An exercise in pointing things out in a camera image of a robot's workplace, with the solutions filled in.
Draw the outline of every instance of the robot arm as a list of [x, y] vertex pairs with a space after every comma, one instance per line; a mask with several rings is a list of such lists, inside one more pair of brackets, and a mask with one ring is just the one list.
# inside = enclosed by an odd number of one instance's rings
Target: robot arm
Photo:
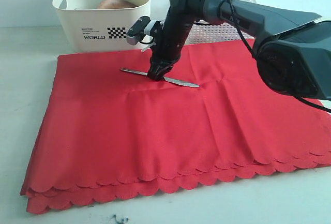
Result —
[[[312, 12], [285, 10], [239, 0], [170, 0], [164, 22], [140, 18], [127, 33], [134, 45], [151, 36], [147, 76], [159, 81], [180, 59], [192, 26], [200, 20], [229, 23], [257, 61], [272, 90], [296, 98], [331, 100], [331, 21]], [[251, 48], [241, 32], [255, 38]]]

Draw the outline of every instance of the white mesh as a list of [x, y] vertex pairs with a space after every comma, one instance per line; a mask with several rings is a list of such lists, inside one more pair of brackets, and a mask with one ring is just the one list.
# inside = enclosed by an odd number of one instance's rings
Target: white mesh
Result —
[[[246, 2], [256, 3], [255, 0], [241, 0]], [[253, 38], [250, 35], [243, 32], [246, 39]], [[228, 40], [237, 40], [240, 36], [237, 29], [227, 23], [222, 25], [193, 25], [191, 32], [186, 40], [186, 44], [196, 44], [196, 43], [211, 43], [211, 42], [221, 42]]]

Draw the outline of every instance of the white table surface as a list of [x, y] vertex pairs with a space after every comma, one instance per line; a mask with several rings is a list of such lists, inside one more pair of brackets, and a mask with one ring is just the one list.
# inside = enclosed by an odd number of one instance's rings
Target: white table surface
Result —
[[0, 223], [327, 224], [331, 167], [32, 215], [19, 195], [61, 54], [60, 27], [0, 29]]

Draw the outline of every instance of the red cloth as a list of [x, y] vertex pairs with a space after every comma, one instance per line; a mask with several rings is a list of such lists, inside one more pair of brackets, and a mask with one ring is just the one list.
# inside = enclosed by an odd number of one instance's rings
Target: red cloth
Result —
[[267, 88], [241, 41], [184, 47], [167, 76], [199, 88], [120, 71], [147, 71], [150, 55], [58, 58], [21, 190], [28, 212], [331, 165], [330, 115]]

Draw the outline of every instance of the folded red tablecloth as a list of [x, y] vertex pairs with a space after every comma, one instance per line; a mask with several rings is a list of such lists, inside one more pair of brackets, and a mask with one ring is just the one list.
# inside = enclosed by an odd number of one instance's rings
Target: folded red tablecloth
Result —
[[167, 76], [199, 88], [120, 71], [147, 71], [150, 55], [58, 58], [21, 190], [28, 212], [331, 165], [331, 116], [271, 91], [241, 41], [183, 48]]

